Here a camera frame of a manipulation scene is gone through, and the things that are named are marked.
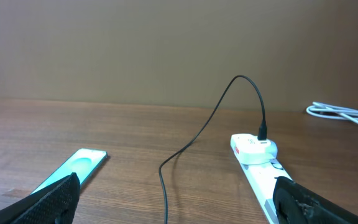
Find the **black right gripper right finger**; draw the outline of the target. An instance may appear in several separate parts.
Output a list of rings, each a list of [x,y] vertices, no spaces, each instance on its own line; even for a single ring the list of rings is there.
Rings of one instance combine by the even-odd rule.
[[[279,224],[358,224],[358,216],[291,179],[277,178],[273,203]]]

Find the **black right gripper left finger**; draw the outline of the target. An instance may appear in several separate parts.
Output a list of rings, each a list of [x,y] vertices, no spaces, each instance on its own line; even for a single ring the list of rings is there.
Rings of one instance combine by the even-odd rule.
[[[80,191],[73,172],[0,210],[0,224],[72,224]]]

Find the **blue screen Galaxy smartphone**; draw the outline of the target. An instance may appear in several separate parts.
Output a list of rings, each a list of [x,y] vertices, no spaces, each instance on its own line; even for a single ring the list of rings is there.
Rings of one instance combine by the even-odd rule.
[[[108,158],[106,151],[96,149],[79,149],[74,152],[58,169],[48,176],[32,194],[46,188],[54,182],[76,173],[80,181],[80,187],[84,186],[93,173]]]

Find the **white charger plug adapter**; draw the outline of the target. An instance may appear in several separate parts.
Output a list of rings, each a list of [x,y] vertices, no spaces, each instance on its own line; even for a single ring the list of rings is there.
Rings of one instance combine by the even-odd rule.
[[[252,134],[233,134],[230,142],[236,159],[244,165],[259,165],[277,158],[277,145]]]

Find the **white power strip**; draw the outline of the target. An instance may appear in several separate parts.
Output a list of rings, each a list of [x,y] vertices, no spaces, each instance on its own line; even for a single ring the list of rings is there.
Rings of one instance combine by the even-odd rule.
[[[287,171],[277,158],[259,165],[244,165],[241,163],[240,165],[268,222],[270,224],[278,223],[273,203],[273,191],[278,177],[289,178]]]

